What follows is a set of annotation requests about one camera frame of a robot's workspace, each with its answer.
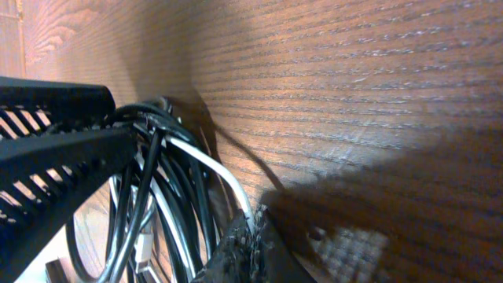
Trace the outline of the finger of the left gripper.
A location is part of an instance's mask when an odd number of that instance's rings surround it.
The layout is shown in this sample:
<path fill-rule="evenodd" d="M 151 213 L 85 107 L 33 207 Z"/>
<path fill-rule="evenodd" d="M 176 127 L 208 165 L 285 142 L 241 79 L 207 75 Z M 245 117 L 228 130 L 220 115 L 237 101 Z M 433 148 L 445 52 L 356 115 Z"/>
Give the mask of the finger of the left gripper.
<path fill-rule="evenodd" d="M 15 281 L 108 178 L 133 159 L 131 130 L 87 130 L 1 143 L 1 280 Z"/>
<path fill-rule="evenodd" d="M 1 77 L 3 134 L 40 134 L 60 122 L 91 124 L 115 108 L 106 86 Z"/>

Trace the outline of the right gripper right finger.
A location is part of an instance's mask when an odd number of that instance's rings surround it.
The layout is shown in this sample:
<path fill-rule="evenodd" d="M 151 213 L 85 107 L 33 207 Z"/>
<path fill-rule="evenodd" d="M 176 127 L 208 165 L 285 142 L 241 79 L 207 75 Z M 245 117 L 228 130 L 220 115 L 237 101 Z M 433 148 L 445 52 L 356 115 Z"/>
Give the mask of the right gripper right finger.
<path fill-rule="evenodd" d="M 263 282 L 315 283 L 288 250 L 268 210 L 263 212 Z"/>

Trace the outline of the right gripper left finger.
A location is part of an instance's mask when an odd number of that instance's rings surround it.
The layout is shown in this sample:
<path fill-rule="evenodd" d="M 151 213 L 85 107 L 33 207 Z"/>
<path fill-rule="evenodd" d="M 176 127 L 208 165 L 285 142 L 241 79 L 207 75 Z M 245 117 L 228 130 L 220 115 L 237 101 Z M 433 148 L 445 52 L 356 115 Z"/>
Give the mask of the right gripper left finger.
<path fill-rule="evenodd" d="M 193 282 L 245 283 L 267 281 L 263 246 L 265 216 L 255 220 L 252 233 L 244 214 L 235 216 L 207 264 Z"/>

